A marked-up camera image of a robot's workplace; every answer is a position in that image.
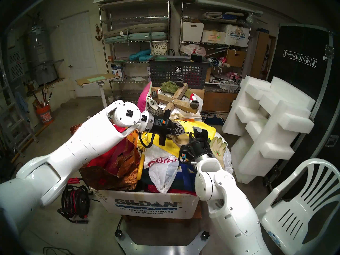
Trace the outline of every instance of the orange bucket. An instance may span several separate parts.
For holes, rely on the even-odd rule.
[[[36,113],[44,125],[49,125],[54,121],[52,118],[50,105],[47,105],[42,109],[37,109]]]

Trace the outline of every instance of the white door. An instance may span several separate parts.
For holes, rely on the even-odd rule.
[[[90,31],[88,12],[61,20],[64,44],[67,49],[70,77],[78,97],[99,97],[96,83],[80,87],[76,80],[98,74]]]

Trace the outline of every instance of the white plastic chair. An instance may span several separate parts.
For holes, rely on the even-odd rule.
[[[319,169],[315,179],[311,182],[314,164],[319,164]],[[298,179],[303,174],[302,172],[305,168],[308,168],[308,175],[306,184],[301,192],[291,201],[285,202],[281,200],[271,207],[280,192],[287,187],[289,188],[289,184]],[[317,185],[324,170],[327,170],[326,174]],[[332,173],[334,175],[328,181],[327,178]],[[302,162],[294,173],[274,188],[255,208],[255,211],[262,226],[286,255],[310,254],[310,251],[319,243],[332,217],[339,209],[340,194],[331,196],[339,188],[340,173],[334,165],[322,159],[309,159]],[[337,201],[338,204],[326,219],[319,234],[311,241],[302,244],[308,232],[308,222],[310,219],[323,206],[334,201]]]

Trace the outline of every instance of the wooden cross stand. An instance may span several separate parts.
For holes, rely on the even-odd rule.
[[[151,92],[157,92],[159,89],[160,88],[152,87]],[[184,93],[187,91],[187,89],[188,89],[188,84],[184,83],[183,87],[178,88],[175,94],[172,96],[172,98],[157,93],[157,97],[153,97],[153,99],[157,102],[167,104],[163,111],[167,109],[173,111],[176,107],[187,112],[197,113],[198,108],[193,109],[190,107],[189,102],[180,100],[183,97]]]

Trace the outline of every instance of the metal latch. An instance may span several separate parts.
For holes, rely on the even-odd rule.
[[[334,58],[334,47],[333,46],[330,46],[329,44],[325,46],[325,56],[330,59]]]
[[[334,147],[339,139],[339,135],[331,135],[325,144],[325,147]]]

